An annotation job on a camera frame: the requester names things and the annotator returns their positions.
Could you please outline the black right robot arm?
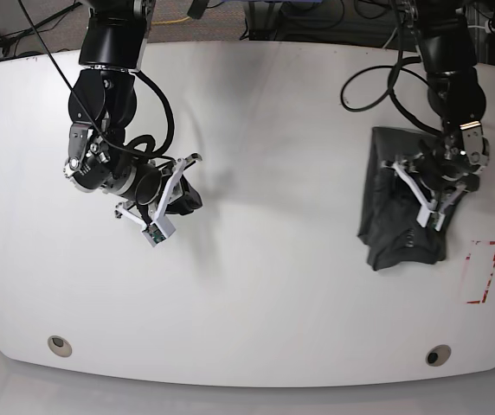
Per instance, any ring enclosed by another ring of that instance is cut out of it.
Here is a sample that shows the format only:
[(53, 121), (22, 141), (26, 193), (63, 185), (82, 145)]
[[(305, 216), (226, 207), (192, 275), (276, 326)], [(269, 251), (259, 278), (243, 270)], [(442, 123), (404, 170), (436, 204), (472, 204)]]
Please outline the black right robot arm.
[[(152, 1), (90, 1), (87, 32), (80, 49), (80, 74), (71, 89), (65, 175), (83, 191), (105, 190), (136, 208), (148, 221), (177, 160), (167, 156), (175, 136), (170, 102), (140, 70), (151, 32)], [(136, 80), (159, 98), (167, 127), (158, 143), (150, 134), (125, 138), (137, 106)]]

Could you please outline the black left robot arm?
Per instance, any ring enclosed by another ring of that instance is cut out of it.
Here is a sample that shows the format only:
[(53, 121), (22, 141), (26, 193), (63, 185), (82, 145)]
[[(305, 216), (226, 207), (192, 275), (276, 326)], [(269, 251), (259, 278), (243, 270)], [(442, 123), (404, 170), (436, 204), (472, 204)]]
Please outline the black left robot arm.
[(427, 99), (440, 117), (434, 144), (421, 145), (416, 171), (436, 192), (455, 189), (489, 163), (481, 119), (485, 93), (462, 1), (406, 1), (408, 26), (427, 79)]

